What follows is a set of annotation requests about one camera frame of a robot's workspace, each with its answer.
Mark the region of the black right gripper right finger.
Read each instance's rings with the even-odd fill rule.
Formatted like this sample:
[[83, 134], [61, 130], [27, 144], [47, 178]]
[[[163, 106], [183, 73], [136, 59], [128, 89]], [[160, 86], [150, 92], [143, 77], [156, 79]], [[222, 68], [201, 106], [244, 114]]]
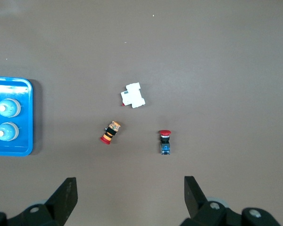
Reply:
[[277, 226], [278, 221], [266, 210], [244, 208], [238, 214], [218, 201], [209, 201], [195, 177], [184, 177], [184, 201], [190, 217], [183, 226]]

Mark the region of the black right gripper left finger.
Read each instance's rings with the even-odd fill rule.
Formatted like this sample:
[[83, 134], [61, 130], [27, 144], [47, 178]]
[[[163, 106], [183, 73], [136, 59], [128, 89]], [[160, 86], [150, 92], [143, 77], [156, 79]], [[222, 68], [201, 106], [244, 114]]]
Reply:
[[66, 178], [44, 204], [34, 204], [10, 219], [0, 212], [0, 226], [63, 226], [77, 201], [76, 178]]

